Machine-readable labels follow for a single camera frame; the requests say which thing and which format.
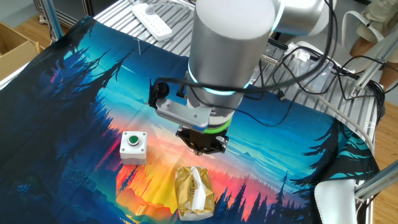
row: wooden floor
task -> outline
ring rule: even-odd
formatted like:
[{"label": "wooden floor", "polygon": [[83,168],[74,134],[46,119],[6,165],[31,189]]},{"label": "wooden floor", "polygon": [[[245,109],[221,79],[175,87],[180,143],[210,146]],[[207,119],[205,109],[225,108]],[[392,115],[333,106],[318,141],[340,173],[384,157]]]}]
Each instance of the wooden floor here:
[{"label": "wooden floor", "polygon": [[[69,28],[61,26],[62,31],[66,34],[69,31]],[[39,16],[35,16],[28,21],[21,24],[16,28],[18,32],[24,34],[30,40],[34,42],[39,42],[41,46],[47,48],[50,45],[50,29],[47,24],[39,23]]]},{"label": "wooden floor", "polygon": [[[68,28],[62,27],[64,33]],[[39,17],[16,28],[33,41],[39,41],[43,47],[50,45],[50,33],[47,24],[40,24]],[[380,169],[398,160],[398,107],[386,103],[386,116],[379,123],[376,131],[376,160]],[[382,191],[375,199],[374,218],[375,224],[398,223],[398,184]]]}]

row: gold packet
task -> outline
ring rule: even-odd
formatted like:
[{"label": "gold packet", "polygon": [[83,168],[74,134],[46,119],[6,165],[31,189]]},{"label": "gold packet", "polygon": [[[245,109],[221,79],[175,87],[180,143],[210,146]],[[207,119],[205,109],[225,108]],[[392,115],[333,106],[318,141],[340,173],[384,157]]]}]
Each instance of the gold packet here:
[{"label": "gold packet", "polygon": [[181,221],[197,221],[213,216],[214,196],[206,168],[178,168],[174,185]]}]

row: green button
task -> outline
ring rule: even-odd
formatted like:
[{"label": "green button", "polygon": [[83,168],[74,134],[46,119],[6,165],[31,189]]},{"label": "green button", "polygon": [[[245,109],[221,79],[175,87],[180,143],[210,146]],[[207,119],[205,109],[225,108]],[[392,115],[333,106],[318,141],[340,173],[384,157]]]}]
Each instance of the green button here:
[{"label": "green button", "polygon": [[137,143],[137,142],[138,142],[138,137],[137,137],[137,136],[131,136],[131,137],[129,138],[129,142],[130,142],[131,144]]}]

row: white cable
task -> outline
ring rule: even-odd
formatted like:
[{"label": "white cable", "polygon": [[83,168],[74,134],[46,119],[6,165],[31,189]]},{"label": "white cable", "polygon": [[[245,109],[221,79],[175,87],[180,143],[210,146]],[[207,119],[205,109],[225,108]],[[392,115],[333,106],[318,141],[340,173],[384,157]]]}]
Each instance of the white cable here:
[{"label": "white cable", "polygon": [[[283,65],[284,70],[287,73],[290,73],[285,66]],[[304,82],[300,82],[300,84],[302,86],[305,86],[306,83]],[[306,86],[305,87],[308,91],[315,93],[315,91],[313,89],[311,89],[310,87]],[[333,105],[331,105],[329,103],[329,101],[327,101],[326,99],[324,99],[324,97],[322,97],[321,95],[316,95],[316,97],[322,101],[322,103],[324,103],[327,107],[329,107],[330,109],[332,109],[334,112],[336,112],[338,115],[340,115],[342,118],[344,118],[347,122],[349,122],[350,124],[352,124],[365,138],[366,143],[368,144],[369,149],[371,150],[372,154],[374,154],[374,146],[373,146],[373,142],[371,140],[371,138],[368,136],[368,134],[366,134],[366,132],[362,129],[362,127],[360,127],[356,122],[354,122],[353,120],[351,120],[347,115],[345,115],[343,112],[341,112],[340,110],[338,110],[337,108],[335,108]]]}]

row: cardboard box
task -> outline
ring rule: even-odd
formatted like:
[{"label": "cardboard box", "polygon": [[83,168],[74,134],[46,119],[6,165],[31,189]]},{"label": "cardboard box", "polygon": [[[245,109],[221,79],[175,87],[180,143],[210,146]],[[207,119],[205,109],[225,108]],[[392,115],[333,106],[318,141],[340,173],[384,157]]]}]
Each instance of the cardboard box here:
[{"label": "cardboard box", "polygon": [[40,53],[39,43],[0,22],[0,81]]}]

